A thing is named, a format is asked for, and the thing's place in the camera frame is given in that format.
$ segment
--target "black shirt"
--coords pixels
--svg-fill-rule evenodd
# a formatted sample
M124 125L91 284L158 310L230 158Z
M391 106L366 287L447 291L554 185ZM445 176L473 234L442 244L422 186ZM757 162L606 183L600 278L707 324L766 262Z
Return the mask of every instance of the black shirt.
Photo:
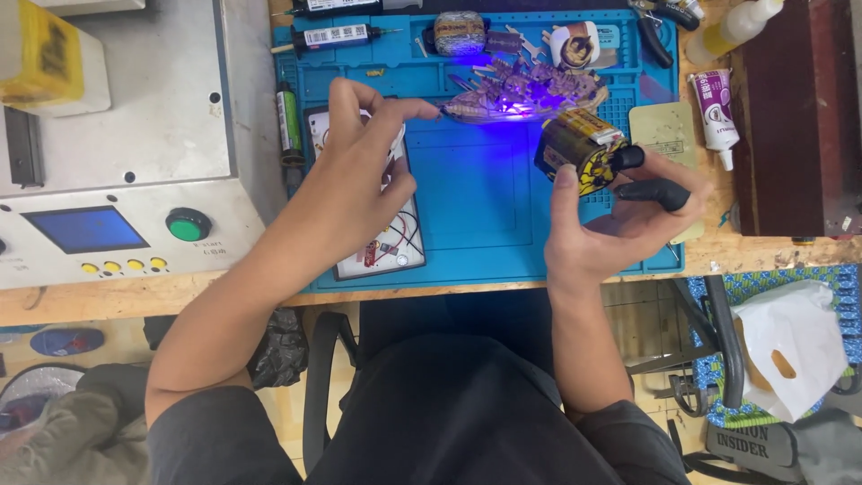
M634 403L575 426L540 374L487 337L393 345L362 370L307 483L689 484L671 440ZM147 442L154 484L302 482L243 387L181 400Z

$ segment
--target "gray metal machine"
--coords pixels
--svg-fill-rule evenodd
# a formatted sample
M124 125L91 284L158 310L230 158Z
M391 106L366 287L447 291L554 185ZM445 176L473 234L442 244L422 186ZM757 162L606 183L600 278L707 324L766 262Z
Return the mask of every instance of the gray metal machine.
M267 3L70 20L104 44L112 107L38 120L32 160L0 116L0 289L229 268L287 201Z

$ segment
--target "dark wooden box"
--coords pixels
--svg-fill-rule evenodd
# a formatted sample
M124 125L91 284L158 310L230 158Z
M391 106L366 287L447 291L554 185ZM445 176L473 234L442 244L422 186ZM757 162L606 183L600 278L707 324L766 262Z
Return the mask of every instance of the dark wooden box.
M731 54L741 138L734 187L744 236L862 232L850 2L786 0L760 35Z

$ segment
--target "black plastic bag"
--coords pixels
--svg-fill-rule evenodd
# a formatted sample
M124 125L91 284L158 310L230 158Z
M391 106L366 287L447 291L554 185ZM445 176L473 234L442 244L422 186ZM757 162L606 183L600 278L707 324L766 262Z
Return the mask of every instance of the black plastic bag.
M289 386L309 366L309 341L302 322L292 308L277 308L270 315L266 332L248 362L255 389Z

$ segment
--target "glue syringe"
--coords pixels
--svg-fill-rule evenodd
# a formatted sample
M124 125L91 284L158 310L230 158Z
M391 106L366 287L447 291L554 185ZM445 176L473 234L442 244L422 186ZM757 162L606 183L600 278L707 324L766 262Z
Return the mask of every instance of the glue syringe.
M292 44L282 47L274 47L273 54L293 50L297 53L297 59L303 53L319 49L335 49L338 47L361 46L379 39L383 34L400 32L402 28L380 28L372 27L367 23L356 25L345 25L344 27L315 28L313 30L296 30L290 26L290 37Z

